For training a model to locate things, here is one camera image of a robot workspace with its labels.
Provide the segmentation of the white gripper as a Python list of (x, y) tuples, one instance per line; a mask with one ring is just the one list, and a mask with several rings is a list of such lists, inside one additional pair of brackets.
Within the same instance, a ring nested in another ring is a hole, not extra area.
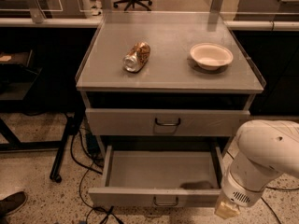
[(214, 214), (222, 219), (239, 216), (239, 206), (252, 207), (263, 195), (262, 190), (255, 191), (243, 188), (229, 172), (222, 178), (221, 191), (226, 196), (226, 199), (230, 201), (216, 203)]

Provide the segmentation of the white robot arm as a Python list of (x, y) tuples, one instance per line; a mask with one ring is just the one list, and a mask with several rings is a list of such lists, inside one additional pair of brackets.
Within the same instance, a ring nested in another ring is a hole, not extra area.
[(221, 181), (215, 214), (227, 219), (252, 207), (266, 186), (288, 174), (299, 177), (299, 123), (288, 120), (251, 120), (240, 126), (235, 142), (239, 152)]

